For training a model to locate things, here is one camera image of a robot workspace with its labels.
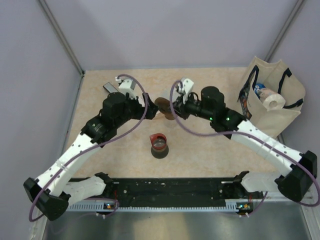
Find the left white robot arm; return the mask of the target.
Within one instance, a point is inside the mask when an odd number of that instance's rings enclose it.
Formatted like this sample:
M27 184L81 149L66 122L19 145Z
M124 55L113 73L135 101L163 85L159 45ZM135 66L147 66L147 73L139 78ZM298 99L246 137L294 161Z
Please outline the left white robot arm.
M144 104L128 93L110 93L102 102L98 114L81 129L71 146L36 178L29 177L23 184L32 202L29 221L36 222L33 211L40 210L42 217L54 221L61 217L68 207L94 196L109 198L114 191L111 179L105 173L97 173L79 182L71 178L80 167L105 145L119 140L117 130L130 120L140 123L155 117L158 108L148 93L142 95Z

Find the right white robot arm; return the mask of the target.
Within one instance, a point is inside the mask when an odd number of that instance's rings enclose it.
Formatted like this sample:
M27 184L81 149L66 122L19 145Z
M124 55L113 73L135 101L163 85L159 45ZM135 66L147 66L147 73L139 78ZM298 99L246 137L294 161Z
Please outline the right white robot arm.
M186 132L197 137L225 136L240 143L261 156L275 168L273 173L246 172L233 185L233 192L245 198L253 192L279 192L287 199L302 206L316 207L320 204L303 201L311 186L320 189L317 182L317 156L311 152L301 153L254 126L243 115L228 107L224 95L214 86L201 90L201 96L192 91L193 86L176 81L169 91L169 107L175 121ZM192 131L181 123L181 119L195 116L208 120L213 133Z

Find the white coffee filter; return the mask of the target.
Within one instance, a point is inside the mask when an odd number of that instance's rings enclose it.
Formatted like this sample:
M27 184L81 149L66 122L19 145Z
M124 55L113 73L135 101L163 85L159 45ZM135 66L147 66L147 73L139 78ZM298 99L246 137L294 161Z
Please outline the white coffee filter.
M166 88L161 92L160 97L169 100L170 99L170 92L171 92L171 90L169 88Z

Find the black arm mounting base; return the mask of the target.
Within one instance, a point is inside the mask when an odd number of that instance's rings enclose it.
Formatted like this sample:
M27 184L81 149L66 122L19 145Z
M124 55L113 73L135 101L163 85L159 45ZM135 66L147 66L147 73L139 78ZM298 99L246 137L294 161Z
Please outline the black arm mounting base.
M120 207L224 207L226 200L261 199L231 177L113 178L98 198L117 199Z

